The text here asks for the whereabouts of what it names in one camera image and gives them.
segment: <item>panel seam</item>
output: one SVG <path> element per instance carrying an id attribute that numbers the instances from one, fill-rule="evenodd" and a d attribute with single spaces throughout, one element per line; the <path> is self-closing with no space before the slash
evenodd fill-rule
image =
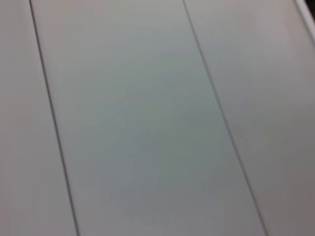
<path id="1" fill-rule="evenodd" d="M 228 136 L 229 136 L 229 138 L 230 138 L 230 140 L 231 140 L 231 143 L 232 143 L 233 149 L 234 149 L 234 151 L 235 151 L 237 160 L 238 160 L 238 162 L 239 162 L 239 165 L 240 165 L 240 167 L 241 167 L 242 173 L 243 173 L 243 175 L 244 175 L 244 179 L 245 179 L 247 188 L 248 188 L 248 190 L 249 190 L 249 192 L 250 192 L 250 195 L 251 195 L 251 197 L 252 197 L 255 210 L 256 210 L 256 212 L 257 212 L 258 218 L 259 218 L 259 220 L 260 220 L 260 223 L 261 223 L 261 225 L 262 225 L 262 228 L 263 228 L 263 231 L 264 231 L 265 235 L 266 235 L 266 236 L 269 236 L 269 233 L 268 233 L 267 227 L 266 227 L 266 223 L 265 223 L 265 221 L 264 221 L 264 219 L 263 219 L 261 210 L 260 210 L 260 208 L 259 208 L 259 206 L 258 206 L 257 198 L 256 198 L 256 196 L 255 196 L 255 194 L 254 194 L 254 191 L 253 191 L 253 188 L 252 188 L 252 184 L 251 184 L 251 182 L 250 182 L 250 180 L 249 180 L 248 174 L 247 174 L 246 169 L 245 169 L 245 165 L 244 165 L 244 163 L 243 163 L 243 161 L 242 161 L 242 159 L 241 159 L 240 153 L 239 153 L 238 148 L 237 148 L 237 146 L 236 146 L 236 142 L 235 142 L 235 140 L 234 140 L 234 138 L 233 138 L 231 128 L 230 128 L 230 126 L 229 126 L 229 124 L 228 124 L 226 115 L 225 115 L 224 110 L 223 110 L 222 103 L 221 103 L 220 98 L 219 98 L 219 95 L 218 95 L 218 91 L 217 91 L 217 89 L 216 89 L 216 87 L 215 87 L 213 78 L 212 78 L 212 76 L 211 76 L 209 67 L 208 67 L 208 65 L 207 65 L 206 58 L 205 58 L 204 53 L 203 53 L 203 51 L 202 51 L 202 49 L 201 49 L 201 45 L 200 45 L 199 39 L 198 39 L 198 37 L 197 37 L 196 30 L 195 30 L 195 28 L 194 28 L 194 26 L 193 26 L 193 23 L 192 23 L 192 20 L 191 20 L 191 17 L 190 17 L 190 13 L 189 13 L 189 11 L 188 11 L 188 7 L 187 7 L 187 4 L 186 4 L 186 1 L 185 1 L 185 0 L 182 0 L 182 1 L 183 1 L 184 9 L 185 9 L 185 12 L 186 12 L 186 15 L 187 15 L 187 18 L 188 18 L 188 22 L 189 22 L 190 29 L 191 29 L 191 31 L 192 31 L 192 34 L 193 34 L 193 37 L 194 37 L 194 39 L 195 39 L 195 42 L 196 42 L 196 45 L 197 45 L 199 54 L 200 54 L 200 56 L 201 56 L 201 60 L 202 60 L 203 66 L 204 66 L 204 68 L 205 68 L 205 70 L 206 70 L 207 77 L 208 77 L 208 79 L 209 79 L 209 81 L 210 81 L 212 90 L 213 90 L 213 92 L 214 92 L 214 96 L 215 96 L 215 99 L 216 99 L 216 101 L 217 101 L 217 104 L 218 104 L 218 107 L 219 107 L 219 110 L 220 110 L 220 113 L 221 113 L 221 116 L 222 116 L 224 125 L 225 125 L 226 130 L 227 130 L 227 133 L 228 133 Z"/>
<path id="2" fill-rule="evenodd" d="M 52 119 L 53 119 L 53 124 L 54 124 L 54 128 L 55 128 L 55 134 L 56 134 L 56 138 L 57 138 L 59 153 L 60 153 L 60 157 L 61 157 L 61 161 L 62 161 L 63 175 L 64 175 L 66 188 L 67 188 L 67 193 L 68 193 L 68 198 L 69 198 L 69 202 L 70 202 L 70 208 L 71 208 L 71 213 L 72 213 L 72 217 L 73 217 L 74 228 L 75 228 L 75 232 L 76 232 L 77 236 L 81 236 L 80 235 L 80 231 L 79 231 L 79 225 L 78 225 L 78 221 L 77 221 L 76 212 L 75 212 L 75 209 L 74 209 L 74 203 L 73 203 L 73 198 L 72 198 L 72 193 L 71 193 L 71 188 L 70 188 L 70 183 L 69 183 L 69 177 L 68 177 L 68 173 L 67 173 L 67 169 L 66 169 L 66 165 L 65 165 L 65 160 L 64 160 L 64 155 L 63 155 L 63 148 L 62 148 L 62 145 L 61 145 L 61 139 L 60 139 L 59 130 L 58 130 L 58 126 L 57 126 L 56 115 L 55 115 L 55 112 L 54 112 L 54 106 L 53 106 L 53 102 L 52 102 L 52 97 L 51 97 L 51 93 L 50 93 L 50 90 L 49 90 L 49 84 L 48 84 L 48 80 L 47 80 L 47 73 L 46 73 L 44 59 L 43 59 L 43 54 L 42 54 L 42 50 L 41 50 L 41 46 L 40 46 L 40 41 L 39 41 L 39 36 L 38 36 L 38 30 L 37 30 L 37 25 L 36 25 L 36 20 L 35 20 L 35 14 L 34 14 L 34 9 L 33 9 L 33 5 L 32 5 L 32 0 L 29 0 L 29 5 L 30 5 L 30 9 L 31 9 L 31 17 L 32 17 L 32 21 L 33 21 L 35 37 L 36 37 L 36 42 L 37 42 L 37 46 L 38 46 L 38 53 L 39 53 L 40 63 L 41 63 L 43 76 L 44 76 L 44 80 L 45 80 L 46 91 L 47 91 L 48 100 L 49 100 L 49 106 L 50 106 L 50 110 L 51 110 L 51 114 L 52 114 Z"/>

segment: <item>dark line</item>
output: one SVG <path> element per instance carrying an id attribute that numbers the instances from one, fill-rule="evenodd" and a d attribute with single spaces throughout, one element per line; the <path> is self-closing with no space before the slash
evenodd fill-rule
<path id="1" fill-rule="evenodd" d="M 63 149 L 62 149 L 62 145 L 61 145 L 61 141 L 60 141 L 60 136 L 59 136 L 58 126 L 57 126 L 56 116 L 55 116 L 55 112 L 54 112 L 54 106 L 53 106 L 51 94 L 50 94 L 50 91 L 49 91 L 49 85 L 48 85 L 48 80 L 47 80 L 47 74 L 46 74 L 43 54 L 42 54 L 41 46 L 40 46 L 40 42 L 39 42 L 39 36 L 38 36 L 38 30 L 37 30 L 36 21 L 35 21 L 35 15 L 34 15 L 34 10 L 33 10 L 32 0 L 29 0 L 29 3 L 30 3 L 30 8 L 31 8 L 31 17 L 32 17 L 32 20 L 33 20 L 35 36 L 36 36 L 37 45 L 38 45 L 38 52 L 39 52 L 40 62 L 41 62 L 41 66 L 42 66 L 42 69 L 43 69 L 43 75 L 44 75 L 45 85 L 46 85 L 47 94 L 48 94 L 49 105 L 50 105 L 50 109 L 51 109 L 51 113 L 52 113 L 52 117 L 53 117 L 53 122 L 54 122 L 54 126 L 55 126 L 56 137 L 57 137 L 59 152 L 60 152 L 60 156 L 61 156 L 61 161 L 62 161 L 62 164 L 63 164 L 63 174 L 64 174 L 64 179 L 65 179 L 65 183 L 66 183 L 66 187 L 67 187 L 67 191 L 68 191 L 70 207 L 71 207 L 71 212 L 72 212 L 72 216 L 73 216 L 73 223 L 74 223 L 74 227 L 75 227 L 75 231 L 76 231 L 77 236 L 80 236 L 79 225 L 78 225 L 76 213 L 75 213 L 75 210 L 74 210 L 74 203 L 73 203 L 71 189 L 70 189 L 69 177 L 68 177 L 66 166 L 65 166 L 65 161 L 64 161 L 64 156 L 63 156 Z"/>
<path id="2" fill-rule="evenodd" d="M 217 101 L 217 103 L 218 103 L 218 106 L 219 106 L 219 109 L 220 109 L 220 112 L 221 112 L 221 115 L 222 115 L 222 118 L 223 118 L 223 122 L 224 122 L 224 124 L 225 124 L 225 127 L 226 127 L 226 129 L 227 129 L 228 135 L 229 135 L 230 140 L 231 140 L 231 142 L 232 142 L 232 145 L 233 145 L 233 148 L 234 148 L 234 150 L 235 150 L 235 154 L 236 154 L 236 157 L 237 157 L 237 159 L 238 159 L 238 162 L 240 163 L 240 166 L 241 166 L 241 169 L 242 169 L 242 172 L 243 172 L 243 175 L 244 175 L 244 178 L 245 178 L 247 187 L 248 187 L 248 189 L 249 189 L 249 191 L 250 191 L 250 194 L 251 194 L 251 196 L 252 196 L 253 203 L 254 203 L 254 205 L 255 205 L 255 209 L 256 209 L 257 214 L 258 214 L 258 218 L 259 218 L 259 220 L 260 220 L 260 222 L 261 222 L 261 224 L 262 224 L 263 231 L 264 231 L 265 235 L 266 235 L 266 236 L 269 236 L 268 231 L 267 231 L 266 224 L 265 224 L 264 219 L 263 219 L 263 217 L 262 217 L 262 213 L 261 213 L 261 211 L 260 211 L 260 209 L 259 209 L 259 206 L 258 206 L 257 199 L 256 199 L 256 197 L 255 197 L 255 195 L 254 195 L 254 191 L 253 191 L 253 189 L 252 189 L 252 185 L 251 185 L 251 183 L 250 183 L 249 177 L 248 177 L 247 172 L 246 172 L 246 170 L 245 170 L 244 163 L 243 163 L 243 161 L 242 161 L 242 159 L 241 159 L 241 156 L 240 156 L 240 154 L 239 154 L 239 151 L 238 151 L 238 149 L 237 149 L 236 143 L 235 143 L 234 138 L 233 138 L 233 135 L 232 135 L 232 131 L 231 131 L 231 129 L 230 129 L 230 126 L 229 126 L 229 124 L 228 124 L 228 122 L 227 122 L 227 118 L 226 118 L 225 113 L 224 113 L 224 111 L 223 111 L 223 107 L 222 107 L 221 101 L 220 101 L 220 99 L 219 99 L 218 92 L 217 92 L 216 87 L 215 87 L 215 85 L 214 85 L 214 81 L 213 81 L 213 79 L 212 79 L 212 77 L 211 77 L 210 70 L 209 70 L 209 68 L 208 68 L 208 66 L 207 66 L 206 58 L 205 58 L 205 56 L 204 56 L 204 54 L 203 54 L 203 52 L 202 52 L 201 45 L 200 45 L 200 42 L 199 42 L 198 37 L 197 37 L 197 33 L 196 33 L 196 31 L 195 31 L 195 29 L 194 29 L 194 27 L 193 27 L 193 24 L 192 24 L 192 21 L 191 21 L 191 17 L 190 17 L 190 14 L 189 14 L 189 12 L 188 12 L 188 8 L 187 8 L 187 5 L 186 5 L 185 0 L 183 0 L 183 4 L 184 4 L 185 12 L 186 12 L 187 17 L 188 17 L 188 21 L 189 21 L 190 28 L 191 28 L 191 30 L 192 30 L 193 37 L 194 37 L 194 39 L 195 39 L 195 41 L 196 41 L 196 44 L 197 44 L 199 53 L 200 53 L 200 55 L 201 55 L 201 59 L 202 59 L 203 65 L 204 65 L 204 67 L 205 67 L 205 69 L 206 69 L 207 76 L 208 76 L 208 78 L 209 78 L 209 81 L 210 81 L 210 84 L 211 84 L 211 86 L 212 86 L 212 89 L 213 89 L 213 92 L 214 92 L 216 101 Z"/>

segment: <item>white panel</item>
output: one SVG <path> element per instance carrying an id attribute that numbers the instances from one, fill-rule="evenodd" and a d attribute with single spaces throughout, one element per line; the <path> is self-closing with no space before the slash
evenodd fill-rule
<path id="1" fill-rule="evenodd" d="M 315 235 L 315 50 L 295 2 L 187 5 L 270 235 Z"/>
<path id="2" fill-rule="evenodd" d="M 262 236 L 180 0 L 34 0 L 83 236 Z"/>
<path id="3" fill-rule="evenodd" d="M 0 235 L 76 235 L 25 0 L 0 1 Z"/>

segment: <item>white frame edge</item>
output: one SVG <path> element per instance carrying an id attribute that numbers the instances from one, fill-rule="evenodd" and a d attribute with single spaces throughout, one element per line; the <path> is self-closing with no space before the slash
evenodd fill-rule
<path id="1" fill-rule="evenodd" d="M 313 41 L 315 43 L 315 22 L 313 19 L 313 16 L 305 2 L 305 0 L 296 0 L 296 3 L 298 5 L 298 8 L 300 9 L 300 12 L 302 14 L 302 17 L 304 19 L 304 22 L 313 38 Z"/>

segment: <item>white surface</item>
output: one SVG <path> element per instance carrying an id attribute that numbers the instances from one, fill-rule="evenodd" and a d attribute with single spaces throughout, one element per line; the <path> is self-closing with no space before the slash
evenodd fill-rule
<path id="1" fill-rule="evenodd" d="M 75 236 L 28 1 L 0 1 L 0 235 Z"/>
<path id="2" fill-rule="evenodd" d="M 296 0 L 296 3 L 301 11 L 301 14 L 303 16 L 303 19 L 305 21 L 305 24 L 307 25 L 309 32 L 315 42 L 315 24 L 314 24 L 314 18 L 305 3 L 304 0 Z"/>
<path id="3" fill-rule="evenodd" d="M 34 0 L 82 236 L 262 236 L 180 0 Z"/>
<path id="4" fill-rule="evenodd" d="M 315 49 L 290 0 L 187 0 L 270 236 L 315 235 Z"/>

